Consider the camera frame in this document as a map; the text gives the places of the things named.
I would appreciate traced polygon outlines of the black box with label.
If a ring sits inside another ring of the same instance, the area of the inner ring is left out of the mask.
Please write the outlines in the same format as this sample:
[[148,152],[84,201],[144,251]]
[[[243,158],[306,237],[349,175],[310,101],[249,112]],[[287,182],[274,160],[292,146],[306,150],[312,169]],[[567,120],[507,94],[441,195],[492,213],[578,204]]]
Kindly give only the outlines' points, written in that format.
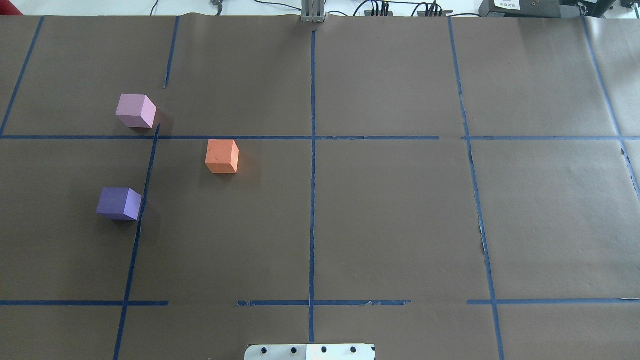
[[482,18],[563,18],[558,0],[483,0],[478,15]]

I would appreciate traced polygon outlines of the brown paper table cover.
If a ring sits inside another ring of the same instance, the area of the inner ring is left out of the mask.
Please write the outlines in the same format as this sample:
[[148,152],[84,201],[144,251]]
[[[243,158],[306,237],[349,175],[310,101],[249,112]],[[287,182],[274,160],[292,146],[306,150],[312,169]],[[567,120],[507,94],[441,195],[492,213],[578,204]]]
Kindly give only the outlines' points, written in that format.
[[632,19],[3,16],[1,358],[637,360],[638,93]]

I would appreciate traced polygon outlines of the light pink foam cube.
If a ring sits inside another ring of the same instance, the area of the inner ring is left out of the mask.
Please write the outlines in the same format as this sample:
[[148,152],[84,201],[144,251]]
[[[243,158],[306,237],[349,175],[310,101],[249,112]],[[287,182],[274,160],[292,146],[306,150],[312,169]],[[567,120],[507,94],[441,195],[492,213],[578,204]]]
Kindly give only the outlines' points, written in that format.
[[147,95],[122,93],[115,116],[129,128],[151,129],[156,113],[157,107]]

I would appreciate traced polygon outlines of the orange foam cube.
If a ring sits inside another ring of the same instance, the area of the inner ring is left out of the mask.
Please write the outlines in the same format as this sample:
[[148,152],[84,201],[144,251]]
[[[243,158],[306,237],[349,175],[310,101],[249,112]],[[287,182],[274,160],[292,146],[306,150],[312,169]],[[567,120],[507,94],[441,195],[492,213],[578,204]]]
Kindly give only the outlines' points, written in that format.
[[205,166],[212,174],[238,173],[240,150],[233,139],[208,139]]

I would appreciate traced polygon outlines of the dark purple foam cube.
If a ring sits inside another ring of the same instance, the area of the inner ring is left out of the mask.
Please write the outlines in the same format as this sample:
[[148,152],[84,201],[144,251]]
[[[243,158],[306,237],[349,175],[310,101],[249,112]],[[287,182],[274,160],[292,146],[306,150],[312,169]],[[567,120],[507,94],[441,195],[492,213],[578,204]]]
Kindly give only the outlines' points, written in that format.
[[130,187],[103,187],[96,214],[114,221],[137,221],[142,199]]

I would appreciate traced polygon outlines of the white pedestal base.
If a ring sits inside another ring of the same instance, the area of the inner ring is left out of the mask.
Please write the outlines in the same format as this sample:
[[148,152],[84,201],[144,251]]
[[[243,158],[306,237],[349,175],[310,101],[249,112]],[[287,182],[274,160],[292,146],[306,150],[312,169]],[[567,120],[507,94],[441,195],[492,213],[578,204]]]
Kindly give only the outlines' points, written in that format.
[[375,360],[374,344],[254,344],[247,347],[245,360]]

